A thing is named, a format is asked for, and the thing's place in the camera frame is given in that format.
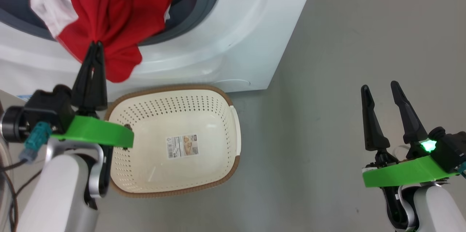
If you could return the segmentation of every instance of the plastic basket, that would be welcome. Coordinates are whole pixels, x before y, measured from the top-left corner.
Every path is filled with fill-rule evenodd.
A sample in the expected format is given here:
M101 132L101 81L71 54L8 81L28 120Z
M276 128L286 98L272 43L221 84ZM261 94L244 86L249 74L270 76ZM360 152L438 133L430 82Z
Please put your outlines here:
M228 180L240 161L238 114L212 86L174 86L117 99L105 119L130 125L132 149L115 148L111 186L128 197L194 192Z

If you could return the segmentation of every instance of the white cloth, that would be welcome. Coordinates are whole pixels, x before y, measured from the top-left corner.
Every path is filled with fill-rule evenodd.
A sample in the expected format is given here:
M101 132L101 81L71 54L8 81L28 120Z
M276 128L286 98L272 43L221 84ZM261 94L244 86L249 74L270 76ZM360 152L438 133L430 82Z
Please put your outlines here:
M171 6L171 5L168 6L167 10L165 11L165 14L163 15L163 20L164 20L165 22L166 22L167 20L170 19L170 13L169 13L169 11L170 11L170 6Z
M71 0L30 0L30 4L31 9L45 22L54 38L78 19Z

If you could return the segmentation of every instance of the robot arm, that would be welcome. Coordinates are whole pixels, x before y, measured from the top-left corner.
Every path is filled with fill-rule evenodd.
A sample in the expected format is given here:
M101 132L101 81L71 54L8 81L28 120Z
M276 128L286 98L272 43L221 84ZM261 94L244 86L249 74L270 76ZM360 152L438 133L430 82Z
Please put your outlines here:
M95 230L95 199L107 193L113 147L131 148L134 139L125 126L98 120L95 111L106 108L103 46L93 42L73 90L62 85L51 93L38 90L24 107L12 106L2 114L0 134L7 142L25 144L22 161L33 161L47 143L42 174L17 231ZM76 149L93 149L98 157L65 154Z
M86 203L88 164L76 154L62 154L45 164L21 215L18 232L92 232L95 202Z
M466 133L445 134L445 130L438 127L427 135L398 82L391 82L391 89L403 121L403 140L411 148L404 161L387 151L390 143L383 136L374 113L371 92L368 86L363 86L366 150L377 151L375 162L363 169L366 187L379 187L383 191L387 215L397 232L465 231L466 221L441 185L454 175L466 177ZM436 142L434 149L426 148L428 137L430 142Z

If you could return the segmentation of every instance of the label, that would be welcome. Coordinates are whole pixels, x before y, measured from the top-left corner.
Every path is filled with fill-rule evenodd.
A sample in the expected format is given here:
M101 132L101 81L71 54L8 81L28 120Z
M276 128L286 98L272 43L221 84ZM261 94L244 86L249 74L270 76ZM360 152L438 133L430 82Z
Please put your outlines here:
M32 96L31 94L26 94L26 95L18 95L17 97L18 97L18 98L21 98L21 99L23 99L24 101L27 102L27 101L29 101L29 99L31 98L31 96Z
M197 134L168 137L166 140L168 159L195 156L199 154Z
M363 173L377 169L376 167L364 167Z

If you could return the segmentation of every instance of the gray floor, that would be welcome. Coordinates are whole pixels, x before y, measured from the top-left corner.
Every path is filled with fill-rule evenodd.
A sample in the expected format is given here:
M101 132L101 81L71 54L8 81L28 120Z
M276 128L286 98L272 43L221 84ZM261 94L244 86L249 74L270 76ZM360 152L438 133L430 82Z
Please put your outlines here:
M231 94L243 137L233 177L178 197L111 191L97 231L393 231L381 191L361 177L374 153L360 87L371 87L393 148L403 126L391 80L428 131L466 130L465 20L466 0L308 0L269 89ZM466 213L466 180L451 182Z

